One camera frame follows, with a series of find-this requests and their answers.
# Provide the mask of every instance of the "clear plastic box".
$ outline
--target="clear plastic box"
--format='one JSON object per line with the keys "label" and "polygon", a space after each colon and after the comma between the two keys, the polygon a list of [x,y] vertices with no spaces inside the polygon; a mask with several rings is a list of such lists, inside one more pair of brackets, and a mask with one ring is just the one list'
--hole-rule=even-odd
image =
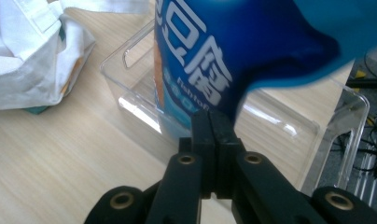
{"label": "clear plastic box", "polygon": [[[157,136],[155,140],[145,141],[143,135],[131,134],[133,140],[149,152],[155,150],[157,141],[168,142],[177,151],[178,138],[189,136],[190,131],[155,105],[153,24],[151,21],[145,25],[107,57],[101,71],[123,111],[121,115],[125,119],[134,119],[138,128],[146,134]],[[369,113],[369,104],[362,95],[331,78],[324,81],[329,82],[328,87],[333,91],[340,92],[341,98],[336,102],[328,102],[328,97],[326,100],[323,97],[322,101],[313,99],[316,104],[311,106],[318,107],[316,112],[324,113],[321,119],[309,118],[305,113],[293,110],[293,105],[283,99],[283,93],[278,99],[270,91],[258,90],[247,95],[235,125],[235,132],[247,150],[269,157],[297,189],[308,195],[317,185],[334,139],[340,134],[350,133],[350,144],[336,174],[336,186],[346,187]],[[299,102],[305,96],[298,93],[295,97],[295,102]],[[165,128],[170,125],[175,127],[173,133],[168,133],[168,128]],[[167,157],[159,155],[162,149],[155,154],[158,158]]]}

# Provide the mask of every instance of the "light wood surface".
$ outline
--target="light wood surface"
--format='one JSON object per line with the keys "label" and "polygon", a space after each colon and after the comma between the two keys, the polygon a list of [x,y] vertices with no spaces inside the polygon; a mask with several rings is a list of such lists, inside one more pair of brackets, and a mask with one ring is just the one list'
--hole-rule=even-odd
{"label": "light wood surface", "polygon": [[[174,153],[170,143],[125,119],[99,71],[102,60],[140,28],[141,16],[67,13],[87,26],[97,43],[76,86],[59,105],[40,115],[0,111],[0,223],[83,223],[108,190],[122,185],[146,189],[160,180]],[[312,88],[328,87],[316,85]],[[269,94],[289,98],[291,91]],[[328,97],[338,99],[339,94]],[[311,114],[306,103],[294,104]],[[165,148],[165,155],[143,149],[133,135]],[[230,211],[215,201],[203,202],[203,209],[202,223],[234,223]]]}

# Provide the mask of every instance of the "blue plastic wrapper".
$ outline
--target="blue plastic wrapper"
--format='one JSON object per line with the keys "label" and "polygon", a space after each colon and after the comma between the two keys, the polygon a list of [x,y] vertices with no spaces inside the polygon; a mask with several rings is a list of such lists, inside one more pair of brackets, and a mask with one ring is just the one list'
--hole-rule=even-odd
{"label": "blue plastic wrapper", "polygon": [[[364,4],[159,0],[157,104],[187,127],[189,116],[199,109],[216,109],[235,120],[248,91],[327,76],[375,44],[377,25],[369,27],[368,17],[377,19],[371,12],[377,1]],[[355,26],[363,30],[355,31]]]}

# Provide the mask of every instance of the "white paper bag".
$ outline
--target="white paper bag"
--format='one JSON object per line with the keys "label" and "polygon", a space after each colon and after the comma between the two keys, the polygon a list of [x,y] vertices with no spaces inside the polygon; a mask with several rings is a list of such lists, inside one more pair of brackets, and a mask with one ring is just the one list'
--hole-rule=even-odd
{"label": "white paper bag", "polygon": [[143,13],[148,0],[0,0],[0,109],[56,105],[72,89],[95,39],[67,7]]}

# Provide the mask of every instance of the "blue package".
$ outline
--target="blue package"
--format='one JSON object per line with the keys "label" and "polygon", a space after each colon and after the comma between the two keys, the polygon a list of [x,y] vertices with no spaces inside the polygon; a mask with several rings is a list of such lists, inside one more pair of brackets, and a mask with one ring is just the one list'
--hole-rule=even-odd
{"label": "blue package", "polygon": [[248,91],[305,84],[346,63],[341,58],[347,47],[339,36],[315,29],[314,24],[325,25],[311,14],[316,8],[297,2],[159,0],[158,106],[186,127],[199,109],[216,109],[235,120]]}

